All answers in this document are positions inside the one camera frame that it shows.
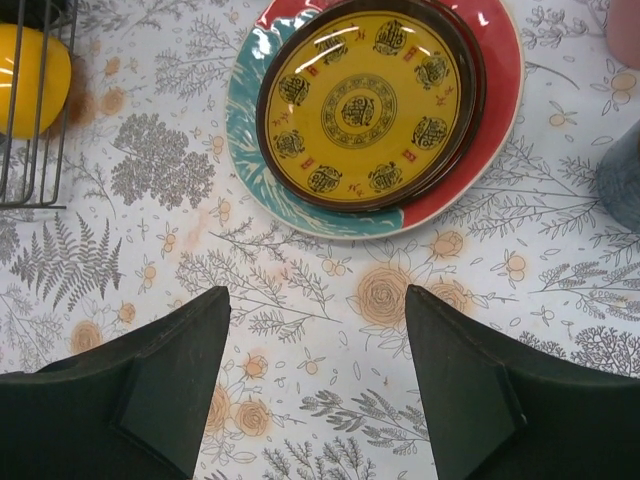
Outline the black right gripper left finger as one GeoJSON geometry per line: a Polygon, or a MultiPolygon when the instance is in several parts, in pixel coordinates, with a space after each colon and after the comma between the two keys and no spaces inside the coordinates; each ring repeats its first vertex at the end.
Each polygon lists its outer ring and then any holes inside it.
{"type": "Polygon", "coordinates": [[[229,292],[213,287],[87,352],[2,374],[2,478],[192,478],[229,323],[229,292]]]}

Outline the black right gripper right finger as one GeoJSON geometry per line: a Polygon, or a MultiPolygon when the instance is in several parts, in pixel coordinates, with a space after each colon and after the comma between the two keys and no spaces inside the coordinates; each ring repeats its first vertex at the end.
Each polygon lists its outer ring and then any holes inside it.
{"type": "Polygon", "coordinates": [[[638,478],[638,380],[542,353],[419,286],[405,317],[439,478],[638,478]]]}

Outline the dark blue mug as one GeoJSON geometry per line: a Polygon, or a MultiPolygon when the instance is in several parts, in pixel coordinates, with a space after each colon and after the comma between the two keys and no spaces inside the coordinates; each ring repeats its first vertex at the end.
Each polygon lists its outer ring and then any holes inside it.
{"type": "Polygon", "coordinates": [[[604,209],[624,228],[639,232],[640,163],[637,121],[605,153],[596,171],[596,186],[604,209]]]}

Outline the dark brown plate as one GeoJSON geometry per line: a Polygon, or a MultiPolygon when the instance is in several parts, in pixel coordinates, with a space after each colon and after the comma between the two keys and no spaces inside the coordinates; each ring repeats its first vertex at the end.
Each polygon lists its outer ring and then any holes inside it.
{"type": "Polygon", "coordinates": [[[486,67],[480,44],[473,33],[470,25],[452,7],[446,6],[440,1],[410,1],[411,13],[419,20],[423,20],[428,25],[444,23],[460,47],[454,48],[456,56],[468,67],[469,73],[462,75],[462,80],[469,84],[463,86],[464,90],[469,90],[472,94],[469,105],[462,106],[462,112],[467,116],[464,121],[464,129],[461,133],[461,140],[456,149],[446,158],[446,162],[438,167],[423,183],[412,190],[397,202],[398,205],[406,205],[426,195],[429,190],[435,188],[461,161],[468,152],[471,143],[480,127],[480,121],[484,113],[487,77],[486,67]]]}

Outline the yellow plate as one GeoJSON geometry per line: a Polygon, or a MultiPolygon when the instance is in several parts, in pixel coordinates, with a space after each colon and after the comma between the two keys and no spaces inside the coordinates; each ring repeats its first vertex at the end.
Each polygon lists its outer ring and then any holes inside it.
{"type": "Polygon", "coordinates": [[[461,140],[468,67],[410,1],[342,1],[297,30],[264,76],[260,151],[292,194],[338,212],[397,204],[461,140]]]}

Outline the large white plate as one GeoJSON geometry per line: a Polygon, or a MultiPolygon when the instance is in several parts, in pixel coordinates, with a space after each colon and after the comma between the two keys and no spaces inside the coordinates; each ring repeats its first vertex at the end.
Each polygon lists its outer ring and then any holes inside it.
{"type": "Polygon", "coordinates": [[[502,150],[515,123],[524,83],[523,53],[516,25],[501,1],[452,1],[479,41],[487,92],[469,150],[422,197],[384,211],[341,214],[315,208],[276,181],[259,151],[256,104],[267,67],[282,44],[328,1],[274,1],[240,47],[229,81],[226,136],[230,163],[254,200],[287,226],[333,240],[369,240],[399,234],[439,215],[475,183],[502,150]]]}

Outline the pink cup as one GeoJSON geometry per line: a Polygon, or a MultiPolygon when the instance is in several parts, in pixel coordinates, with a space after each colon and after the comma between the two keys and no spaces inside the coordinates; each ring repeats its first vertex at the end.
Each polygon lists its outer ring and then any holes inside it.
{"type": "Polygon", "coordinates": [[[611,54],[630,68],[639,69],[640,0],[611,0],[606,42],[611,54]]]}

